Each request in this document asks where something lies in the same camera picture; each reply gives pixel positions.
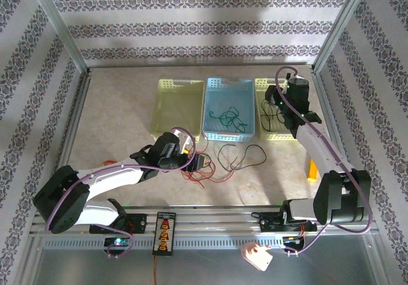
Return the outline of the yellow plastic basket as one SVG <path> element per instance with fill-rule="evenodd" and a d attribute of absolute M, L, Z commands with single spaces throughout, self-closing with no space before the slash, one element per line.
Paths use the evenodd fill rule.
<path fill-rule="evenodd" d="M 269 99 L 265 99 L 265 92 L 269 85 L 276 85 L 278 93 L 284 100 L 286 105 L 292 111 L 302 118 L 300 113 L 289 103 L 283 96 L 286 91 L 287 81 L 281 78 L 276 82 L 271 78 L 257 78 L 255 83 L 255 105 L 256 105 L 256 123 L 258 125 L 258 135 L 261 140 L 278 141 L 278 140 L 294 140 L 291 132 L 285 127 L 284 119 L 278 107 L 270 105 Z"/>
<path fill-rule="evenodd" d="M 187 129 L 200 140 L 205 84 L 202 80 L 160 79 L 149 133 L 157 139 L 173 127 Z"/>

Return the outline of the yellow plastic object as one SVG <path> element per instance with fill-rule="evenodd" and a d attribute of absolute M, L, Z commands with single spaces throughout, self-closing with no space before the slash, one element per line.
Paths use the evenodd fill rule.
<path fill-rule="evenodd" d="M 310 159 L 307 180 L 309 182 L 316 182 L 318 177 L 318 170 L 315 162 Z"/>

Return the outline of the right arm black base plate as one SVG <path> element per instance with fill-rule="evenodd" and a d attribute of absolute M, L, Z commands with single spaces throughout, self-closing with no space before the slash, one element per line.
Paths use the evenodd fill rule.
<path fill-rule="evenodd" d="M 264 232 L 301 232 L 302 226 L 305 232 L 316 232 L 317 225 L 311 221 L 288 221 L 284 222 L 282 219 L 272 219 L 262 217 L 259 220 L 259 227 L 262 233 Z"/>

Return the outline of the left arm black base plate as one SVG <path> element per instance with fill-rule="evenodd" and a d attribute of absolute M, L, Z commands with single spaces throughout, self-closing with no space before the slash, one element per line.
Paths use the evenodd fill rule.
<path fill-rule="evenodd" d="M 144 234 L 147 225 L 147 214 L 126 214 L 120 215 L 108 227 L 125 231 L 130 234 Z M 96 225 L 89 226 L 90 234 L 111 234 L 112 230 L 100 228 Z"/>

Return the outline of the small electronics board with LED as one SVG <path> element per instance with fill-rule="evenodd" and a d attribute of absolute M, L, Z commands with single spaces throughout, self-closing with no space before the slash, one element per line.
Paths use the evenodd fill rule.
<path fill-rule="evenodd" d="M 105 247 L 129 247 L 131 240 L 129 238 L 107 237 L 105 238 Z"/>

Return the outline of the pink emergency stop box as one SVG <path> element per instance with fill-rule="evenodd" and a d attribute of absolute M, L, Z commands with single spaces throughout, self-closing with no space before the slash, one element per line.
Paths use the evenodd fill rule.
<path fill-rule="evenodd" d="M 259 271 L 266 271 L 273 256 L 269 253 L 271 245 L 259 245 L 256 242 L 248 242 L 241 246 L 240 252 L 244 260 Z"/>

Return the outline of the black power distribution board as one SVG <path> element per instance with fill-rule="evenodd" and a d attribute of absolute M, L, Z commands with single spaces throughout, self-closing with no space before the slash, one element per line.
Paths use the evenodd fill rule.
<path fill-rule="evenodd" d="M 176 213 L 158 212 L 154 232 L 153 256 L 171 256 L 175 232 Z"/>

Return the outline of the aluminium frame rail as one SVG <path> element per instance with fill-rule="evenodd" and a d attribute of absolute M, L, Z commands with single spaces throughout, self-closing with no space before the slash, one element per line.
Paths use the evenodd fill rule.
<path fill-rule="evenodd" d="M 175 206 L 175 207 L 126 207 L 127 214 L 145 214 L 144 236 L 153 234 L 158 212 L 176 213 L 175 234 L 178 237 L 204 236 L 245 236 L 267 235 L 261 233 L 260 221 L 253 217 L 259 213 L 279 213 L 278 207 L 271 206 Z M 29 228 L 29 236 L 52 233 L 45 231 L 45 221 L 39 213 L 35 213 L 34 221 Z M 79 224 L 71 227 L 60 235 L 79 237 L 89 234 L 89 225 Z"/>

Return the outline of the aluminium frame post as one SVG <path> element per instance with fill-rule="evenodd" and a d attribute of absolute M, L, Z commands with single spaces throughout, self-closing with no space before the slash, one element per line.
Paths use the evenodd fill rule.
<path fill-rule="evenodd" d="M 342 32 L 346 28 L 351 19 L 354 10 L 356 9 L 357 5 L 360 3 L 361 0 L 346 0 L 343 7 L 339 11 L 337 15 L 333 27 L 331 28 L 329 35 L 325 39 L 321 50 L 319 51 L 316 60 L 312 65 L 312 71 L 314 73 L 318 73 L 323 68 L 327 58 L 331 54 L 332 50 L 334 49 L 335 45 L 337 44 L 338 39 L 340 38 Z"/>
<path fill-rule="evenodd" d="M 67 48 L 68 53 L 76 64 L 77 68 L 82 73 L 88 73 L 89 67 L 86 64 L 84 57 L 82 56 L 77 44 L 75 43 L 73 36 L 71 35 L 68 26 L 64 22 L 59 10 L 57 9 L 54 0 L 38 0 L 39 4 L 47 14 L 49 21 L 51 22 L 56 33 L 60 37 L 64 46 Z"/>

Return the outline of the blue plastic basket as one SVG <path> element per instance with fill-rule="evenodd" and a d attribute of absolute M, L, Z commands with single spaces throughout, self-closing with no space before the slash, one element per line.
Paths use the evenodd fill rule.
<path fill-rule="evenodd" d="M 255 130 L 254 81 L 210 77 L 203 107 L 205 136 L 214 141 L 248 142 Z"/>

